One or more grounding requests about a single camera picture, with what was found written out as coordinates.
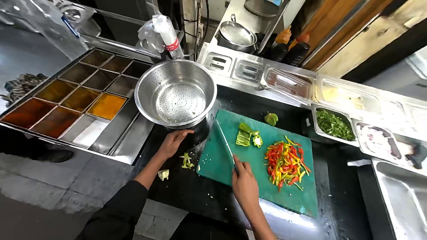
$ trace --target cutting board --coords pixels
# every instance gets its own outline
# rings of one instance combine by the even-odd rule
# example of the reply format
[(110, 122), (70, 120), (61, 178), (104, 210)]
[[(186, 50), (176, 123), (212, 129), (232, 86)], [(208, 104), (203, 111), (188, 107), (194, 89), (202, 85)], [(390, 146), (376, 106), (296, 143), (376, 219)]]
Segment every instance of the cutting board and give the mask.
[[(241, 161), (251, 164), (252, 172), (258, 182), (260, 198), (296, 213), (305, 214), (314, 218), (317, 217), (318, 209), (316, 186), (314, 182), (313, 153), (311, 150), (311, 140), (309, 138), (224, 109), (220, 109), (217, 112), (215, 119), (218, 120), (231, 151), (236, 154)], [(236, 137), (241, 122), (247, 123), (254, 131), (260, 131), (260, 135), (263, 139), (261, 148), (254, 146), (252, 139), (251, 145), (248, 147), (236, 145)], [(302, 178), (302, 182), (299, 184), (304, 188), (304, 191), (299, 190), (295, 185), (290, 187), (283, 185), (279, 192), (278, 187), (269, 181), (267, 166), (264, 165), (267, 163), (267, 160), (264, 159), (265, 152), (267, 151), (267, 147), (272, 145), (275, 141), (282, 140), (286, 142), (285, 135), (288, 136), (291, 141), (302, 145), (304, 150), (304, 162), (311, 170), (310, 176), (305, 175)], [(228, 157), (229, 154), (227, 154), (227, 151), (219, 128), (214, 123), (209, 133), (208, 140), (206, 141), (205, 149), (199, 160), (200, 170), (198, 174), (231, 186), (233, 163), (230, 157)]]

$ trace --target knife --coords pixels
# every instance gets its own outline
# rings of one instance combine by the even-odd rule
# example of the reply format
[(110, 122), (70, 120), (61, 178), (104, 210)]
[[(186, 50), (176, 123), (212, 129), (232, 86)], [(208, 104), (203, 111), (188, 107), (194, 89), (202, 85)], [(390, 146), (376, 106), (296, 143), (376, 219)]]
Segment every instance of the knife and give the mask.
[(219, 131), (221, 132), (221, 135), (222, 135), (222, 139), (224, 140), (225, 145), (227, 146), (229, 156), (233, 160), (234, 170), (236, 170), (237, 175), (239, 175), (239, 172), (237, 171), (236, 162), (234, 161), (234, 158), (233, 158), (233, 153), (231, 152), (230, 146), (228, 145), (227, 139), (225, 138), (224, 132), (222, 131), (222, 128), (219, 125), (219, 122), (217, 119), (215, 119), (215, 123), (218, 125)]

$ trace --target stainless steel colander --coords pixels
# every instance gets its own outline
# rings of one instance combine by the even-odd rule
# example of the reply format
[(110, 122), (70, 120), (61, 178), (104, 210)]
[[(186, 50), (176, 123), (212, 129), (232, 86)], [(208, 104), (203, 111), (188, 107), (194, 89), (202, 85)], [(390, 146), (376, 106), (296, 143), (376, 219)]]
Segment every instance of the stainless steel colander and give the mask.
[(135, 87), (135, 102), (150, 121), (183, 129), (198, 124), (213, 106), (216, 84), (202, 65), (175, 59), (152, 66)]

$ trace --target red label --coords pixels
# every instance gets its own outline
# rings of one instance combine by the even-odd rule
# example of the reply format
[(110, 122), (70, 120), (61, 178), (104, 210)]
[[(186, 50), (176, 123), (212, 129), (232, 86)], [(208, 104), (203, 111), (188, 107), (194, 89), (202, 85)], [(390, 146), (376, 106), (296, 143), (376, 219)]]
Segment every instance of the red label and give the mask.
[(179, 46), (179, 41), (178, 41), (178, 38), (176, 38), (176, 41), (173, 44), (166, 45), (164, 48), (170, 52), (177, 49), (178, 46)]

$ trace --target stainless steel pot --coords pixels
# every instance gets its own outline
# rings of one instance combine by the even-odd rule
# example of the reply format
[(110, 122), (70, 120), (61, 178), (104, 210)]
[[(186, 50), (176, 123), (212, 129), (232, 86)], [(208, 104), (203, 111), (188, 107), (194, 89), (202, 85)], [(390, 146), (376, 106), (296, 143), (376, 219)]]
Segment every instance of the stainless steel pot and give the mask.
[(198, 124), (214, 105), (216, 84), (202, 65), (185, 59), (152, 66), (139, 79), (135, 102), (148, 120), (172, 129)]
[(219, 27), (219, 46), (249, 53), (254, 49), (256, 42), (257, 36), (255, 33), (237, 23), (234, 14), (231, 15), (231, 21), (222, 22)]

